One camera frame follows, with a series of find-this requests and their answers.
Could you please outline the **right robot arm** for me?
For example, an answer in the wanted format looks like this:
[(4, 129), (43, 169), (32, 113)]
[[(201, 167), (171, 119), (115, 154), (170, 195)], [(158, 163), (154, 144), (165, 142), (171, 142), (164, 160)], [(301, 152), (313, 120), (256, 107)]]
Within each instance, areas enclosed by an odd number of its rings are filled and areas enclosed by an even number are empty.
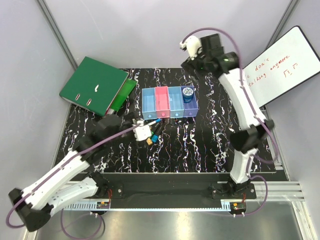
[(198, 38), (189, 34), (179, 44), (188, 53), (181, 64), (191, 75), (212, 74), (223, 86), (235, 110), (240, 130), (230, 135), (234, 148), (233, 165), (220, 195), (239, 198), (250, 188), (250, 169), (258, 146), (271, 133), (274, 121), (267, 119), (255, 102), (237, 52), (225, 52), (219, 34)]

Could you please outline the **orange small eraser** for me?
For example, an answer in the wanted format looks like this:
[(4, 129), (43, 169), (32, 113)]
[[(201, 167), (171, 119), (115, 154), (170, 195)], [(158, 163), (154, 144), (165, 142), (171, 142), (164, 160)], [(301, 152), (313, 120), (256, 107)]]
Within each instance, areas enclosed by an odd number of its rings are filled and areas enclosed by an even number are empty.
[(152, 145), (153, 144), (153, 142), (150, 139), (147, 139), (146, 142), (147, 142), (148, 145)]

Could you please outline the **blue cleaning gel jar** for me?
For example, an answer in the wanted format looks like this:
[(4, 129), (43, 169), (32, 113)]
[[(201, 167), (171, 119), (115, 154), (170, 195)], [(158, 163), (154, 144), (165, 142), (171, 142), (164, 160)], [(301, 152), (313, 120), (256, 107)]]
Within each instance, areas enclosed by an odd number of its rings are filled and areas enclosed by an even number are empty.
[(184, 103), (190, 103), (194, 96), (194, 89), (191, 86), (181, 88), (182, 98)]

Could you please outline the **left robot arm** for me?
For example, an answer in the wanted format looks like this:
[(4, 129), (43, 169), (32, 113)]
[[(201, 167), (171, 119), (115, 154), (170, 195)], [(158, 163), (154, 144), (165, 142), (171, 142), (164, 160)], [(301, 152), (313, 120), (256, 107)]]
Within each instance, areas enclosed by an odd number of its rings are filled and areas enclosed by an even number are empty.
[(66, 156), (43, 177), (24, 189), (14, 188), (8, 194), (22, 225), (29, 232), (42, 228), (63, 208), (81, 199), (109, 197), (109, 181), (99, 172), (65, 187), (73, 177), (87, 170), (98, 159), (98, 154), (123, 139), (133, 138), (138, 127), (134, 113), (124, 117), (110, 114), (100, 119), (91, 131), (81, 137)]

